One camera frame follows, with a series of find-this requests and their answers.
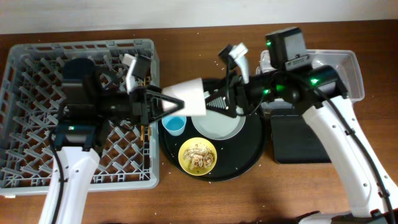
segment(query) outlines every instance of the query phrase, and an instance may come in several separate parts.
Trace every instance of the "transparent bin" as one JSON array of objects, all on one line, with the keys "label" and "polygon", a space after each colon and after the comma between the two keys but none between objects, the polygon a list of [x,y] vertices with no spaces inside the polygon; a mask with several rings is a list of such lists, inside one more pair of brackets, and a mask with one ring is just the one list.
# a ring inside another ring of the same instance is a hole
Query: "transparent bin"
[{"label": "transparent bin", "polygon": [[[65,99],[62,67],[74,58],[89,58],[97,66],[123,74],[124,54],[152,59],[146,83],[159,86],[159,58],[149,39],[23,44],[11,48],[0,89],[0,195],[46,194],[52,173],[47,136],[57,123]],[[101,74],[103,86],[110,80]],[[123,79],[120,90],[126,90]],[[125,131],[110,123],[111,132],[90,192],[151,189],[159,183],[157,123]]]},{"label": "transparent bin", "polygon": [[[353,103],[363,100],[365,91],[362,74],[354,52],[350,50],[308,50],[308,54],[313,57],[313,68],[330,65],[338,72],[341,81],[343,81],[348,89],[349,97]],[[271,67],[268,50],[261,52],[260,67],[257,67],[256,73],[259,74],[261,70],[262,72],[274,70]],[[261,106],[264,109],[292,107],[290,103],[286,103],[283,100],[263,103]]]}]

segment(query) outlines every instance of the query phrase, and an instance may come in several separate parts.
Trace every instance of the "cup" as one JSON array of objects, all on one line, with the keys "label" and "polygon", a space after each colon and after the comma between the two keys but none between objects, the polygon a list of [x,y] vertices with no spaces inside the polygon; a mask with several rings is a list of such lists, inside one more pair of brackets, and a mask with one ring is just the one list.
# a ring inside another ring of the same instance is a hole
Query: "cup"
[{"label": "cup", "polygon": [[162,119],[163,127],[173,136],[179,136],[184,132],[186,116],[167,116]]}]

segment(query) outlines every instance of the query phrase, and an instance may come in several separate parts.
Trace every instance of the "black plate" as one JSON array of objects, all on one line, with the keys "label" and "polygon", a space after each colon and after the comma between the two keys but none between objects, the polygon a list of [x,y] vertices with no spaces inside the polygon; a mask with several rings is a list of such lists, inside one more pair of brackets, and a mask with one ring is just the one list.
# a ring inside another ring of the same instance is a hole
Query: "black plate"
[{"label": "black plate", "polygon": [[[209,82],[204,81],[203,83],[206,91]],[[186,174],[205,181],[229,180],[248,171],[264,152],[267,143],[267,125],[263,117],[262,110],[258,110],[257,114],[247,116],[242,130],[237,135],[221,141],[208,139],[201,135],[193,126],[190,117],[187,117],[185,130],[180,136],[170,135],[159,121],[160,144],[170,162],[186,173],[178,162],[181,145],[186,140],[195,137],[209,140],[217,150],[217,162],[213,170],[202,176]]]}]

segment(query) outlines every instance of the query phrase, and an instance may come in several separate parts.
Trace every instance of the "shredded food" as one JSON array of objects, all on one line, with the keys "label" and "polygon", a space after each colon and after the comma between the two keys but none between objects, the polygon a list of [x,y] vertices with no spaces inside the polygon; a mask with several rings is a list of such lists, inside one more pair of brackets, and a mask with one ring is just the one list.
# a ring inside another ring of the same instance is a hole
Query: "shredded food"
[{"label": "shredded food", "polygon": [[214,163],[213,152],[203,143],[196,143],[185,150],[184,159],[189,160],[190,169],[207,168]]}]

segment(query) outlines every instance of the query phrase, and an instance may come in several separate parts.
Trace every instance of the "wooden tabletop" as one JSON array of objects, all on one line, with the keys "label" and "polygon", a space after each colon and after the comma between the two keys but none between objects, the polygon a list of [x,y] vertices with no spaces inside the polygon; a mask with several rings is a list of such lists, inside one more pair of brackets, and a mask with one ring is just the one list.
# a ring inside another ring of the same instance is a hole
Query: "wooden tabletop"
[{"label": "wooden tabletop", "polygon": [[[223,66],[215,61],[226,44],[244,42],[254,72],[266,49],[264,35],[290,26],[302,29],[308,49],[355,52],[366,97],[354,109],[380,161],[398,182],[398,21],[0,35],[0,71],[15,44],[149,38],[160,58],[161,86],[221,78]],[[276,164],[271,151],[269,144],[241,177],[212,183],[181,173],[160,151],[156,188],[89,193],[83,223],[256,223],[349,209],[331,164]],[[44,195],[0,198],[0,223],[37,223],[44,200]]]}]

